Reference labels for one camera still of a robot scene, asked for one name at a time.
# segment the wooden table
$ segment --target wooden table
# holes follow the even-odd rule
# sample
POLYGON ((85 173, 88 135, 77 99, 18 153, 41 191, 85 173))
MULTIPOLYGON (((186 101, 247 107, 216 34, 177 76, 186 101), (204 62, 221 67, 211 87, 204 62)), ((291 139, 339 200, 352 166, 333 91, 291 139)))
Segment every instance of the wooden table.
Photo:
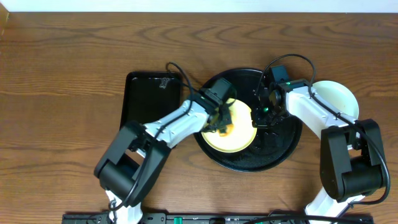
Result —
MULTIPOLYGON (((198 88, 223 70, 264 68, 287 53, 312 59, 318 80, 347 86, 360 119, 379 123, 390 196, 352 212, 398 222, 397 21, 393 14, 11 14, 0 41, 0 223, 60 223, 65 212, 107 208, 93 169, 118 131, 129 72, 162 71, 174 60, 198 88)), ((281 63, 292 77, 310 78, 299 58, 281 63)), ((190 136, 172 151, 144 206, 301 210, 322 186, 319 161, 320 141, 308 128, 289 159, 253 174, 215 164, 190 136)))

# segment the green switch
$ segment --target green switch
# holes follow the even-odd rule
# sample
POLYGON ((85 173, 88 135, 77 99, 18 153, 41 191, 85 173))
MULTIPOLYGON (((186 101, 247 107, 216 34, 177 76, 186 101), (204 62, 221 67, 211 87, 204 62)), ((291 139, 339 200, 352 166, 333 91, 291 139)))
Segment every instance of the green switch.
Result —
POLYGON ((175 217, 174 218, 174 224, 182 224, 182 218, 181 217, 175 217))

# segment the black cable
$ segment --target black cable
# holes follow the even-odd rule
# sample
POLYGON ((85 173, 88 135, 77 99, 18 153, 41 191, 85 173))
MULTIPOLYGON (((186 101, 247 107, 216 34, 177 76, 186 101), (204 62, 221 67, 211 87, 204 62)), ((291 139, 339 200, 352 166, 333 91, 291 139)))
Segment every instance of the black cable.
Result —
POLYGON ((339 224, 365 224, 368 222, 361 222, 355 220, 349 220, 345 218, 335 218, 335 217, 323 217, 317 215, 276 215, 273 217, 263 217, 258 218, 253 221, 248 221, 243 224, 255 224, 260 222, 269 222, 269 221, 277 221, 277 220, 316 220, 316 221, 324 221, 324 222, 337 222, 339 224))
MULTIPOLYGON (((176 121, 176 120, 182 118, 183 116, 185 116, 186 114, 188 114, 189 111, 191 110, 191 107, 192 107, 193 87, 192 87, 191 81, 189 80, 189 78, 188 78, 187 74, 184 72, 184 70, 183 70, 179 65, 177 65, 175 62, 169 62, 169 63, 166 64, 166 70, 167 70, 167 71, 170 71, 170 70, 169 70, 169 65, 174 65, 174 67, 176 67, 176 68, 180 71, 180 73, 184 76, 184 78, 186 79, 186 81, 187 81, 187 83, 188 83, 189 91, 190 91, 190 95, 189 95, 190 104, 189 104, 189 106, 188 106, 188 109, 185 110, 182 114, 178 115, 178 116, 175 117, 174 119, 171 119, 169 122, 165 123, 164 125, 162 125, 162 126, 159 128, 159 130, 156 132, 154 138, 152 139, 151 147, 154 145, 155 140, 159 137, 159 135, 161 134, 161 132, 162 132, 169 124, 173 123, 174 121, 176 121)), ((145 167, 146 163, 147 163, 147 157, 145 157, 144 162, 143 162, 142 165, 141 165, 141 169, 140 169, 140 171, 138 172, 136 181, 135 181, 135 183, 133 184, 133 186, 131 187, 131 189, 130 189, 129 193, 127 194, 126 198, 125 198, 117 207, 109 208, 110 211, 117 211, 117 210, 119 210, 121 207, 127 205, 127 202, 130 200, 131 195, 134 193, 135 189, 136 189, 137 186, 138 186, 138 183, 139 183, 139 181, 140 181, 140 179, 141 179, 142 173, 144 172, 144 167, 145 167)))
POLYGON ((275 58, 271 63, 269 63, 269 64, 266 66, 266 68, 262 71, 261 76, 260 76, 260 80, 259 80, 259 84, 257 85, 257 88, 256 88, 255 95, 257 95, 257 93, 258 93, 258 91, 259 91, 262 77, 263 77, 264 74, 267 72, 268 68, 269 68, 273 63, 275 63, 276 61, 278 61, 278 60, 280 60, 280 59, 282 59, 282 58, 291 57, 291 56, 293 56, 293 57, 299 57, 299 58, 302 58, 302 59, 308 61, 308 62, 311 64, 312 69, 315 71, 315 67, 313 66, 311 60, 308 59, 308 58, 306 58, 306 57, 304 57, 303 55, 299 55, 299 54, 285 54, 285 55, 279 56, 279 57, 275 58))
POLYGON ((230 103, 227 103, 227 107, 232 106, 232 104, 235 103, 235 101, 236 101, 236 99, 237 99, 237 97, 238 97, 238 92, 236 91, 235 87, 232 87, 232 90, 233 90, 233 92, 234 92, 234 98, 233 98, 234 101, 232 101, 232 102, 230 102, 230 103))
POLYGON ((93 223, 97 223, 97 219, 95 219, 95 220, 92 220, 91 218, 93 218, 93 217, 95 217, 95 216, 97 216, 97 215, 104 215, 104 214, 108 214, 109 212, 101 212, 101 213, 96 213, 96 214, 92 214, 92 215, 90 215, 88 218, 86 218, 85 220, 86 220, 86 224, 88 224, 88 220, 91 220, 93 223))
POLYGON ((272 214, 274 214, 275 212, 282 212, 282 209, 274 209, 272 210, 267 216, 270 217, 272 214))
MULTIPOLYGON (((173 75, 173 73, 171 73, 170 70, 169 70, 168 72, 170 72, 170 76, 173 78, 172 81, 177 81, 180 85, 189 88, 189 85, 187 85, 187 84, 185 84, 184 82, 182 82, 178 77, 175 77, 175 76, 173 75)), ((195 89, 195 88, 192 88, 192 90, 195 91, 195 92, 199 92, 199 90, 197 90, 197 89, 195 89)))
POLYGON ((315 81, 315 76, 317 75, 317 70, 315 69, 314 64, 312 63, 312 61, 306 57, 304 57, 303 55, 299 55, 299 54, 286 54, 286 55, 282 55, 280 57, 277 57, 276 59, 274 59, 270 64, 267 65, 267 67, 264 69, 264 71, 262 72, 261 76, 260 76, 260 80, 259 80, 259 84, 257 86, 257 90, 256 90, 256 94, 258 92, 258 89, 260 87, 261 84, 261 80, 262 80, 262 76, 265 74, 265 72, 267 71, 267 69, 276 61, 284 58, 284 57, 289 57, 289 56, 295 56, 295 57, 300 57, 304 60, 306 60, 312 67, 313 73, 312 73, 312 77, 310 80, 310 84, 308 86, 308 92, 310 94, 310 96, 314 99, 315 102, 317 102, 320 106, 322 106, 324 109, 326 109, 327 111, 329 111, 333 116, 335 116, 336 118, 339 118, 340 120, 344 121, 345 123, 348 124, 348 126, 352 127, 356 132, 359 133, 359 135, 364 138, 368 144, 370 144, 372 146, 372 148, 374 149, 374 152, 376 153, 377 157, 380 159, 381 162, 381 166, 384 170, 384 172, 386 173, 386 189, 384 190, 384 194, 382 195, 382 197, 380 199, 377 199, 375 201, 370 201, 370 202, 350 202, 349 205, 352 207, 353 205, 375 205, 378 203, 383 202, 389 192, 390 192, 390 188, 391 188, 391 180, 390 180, 390 173, 388 171, 387 168, 387 164, 385 162, 385 160, 382 158, 380 150, 377 148, 376 144, 373 142, 373 140, 366 134, 364 133, 357 125, 353 124, 351 121, 348 121, 347 119, 345 119, 344 117, 342 117, 340 115, 340 113, 336 113, 334 112, 332 109, 330 109, 329 107, 327 107, 326 105, 324 105, 320 100, 318 100, 318 98, 316 98, 315 94, 312 93, 311 87, 312 84, 315 81))

